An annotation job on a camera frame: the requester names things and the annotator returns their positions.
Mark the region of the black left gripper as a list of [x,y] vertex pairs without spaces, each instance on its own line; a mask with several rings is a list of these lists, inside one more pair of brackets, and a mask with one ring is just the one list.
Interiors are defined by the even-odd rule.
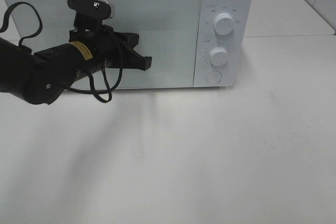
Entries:
[[141,56],[134,50],[139,43],[139,35],[120,33],[111,26],[104,25],[102,18],[86,14],[76,14],[74,29],[69,32],[69,43],[85,57],[88,65],[102,64],[103,68],[138,69],[151,68],[152,57]]

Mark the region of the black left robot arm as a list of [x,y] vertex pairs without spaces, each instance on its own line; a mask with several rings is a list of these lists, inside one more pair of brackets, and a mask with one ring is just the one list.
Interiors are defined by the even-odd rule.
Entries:
[[138,34],[116,32],[102,21],[77,14],[67,43],[37,52],[21,40],[1,39],[1,92],[34,105],[50,105],[65,90],[110,102],[123,70],[146,71],[152,57],[134,50]]

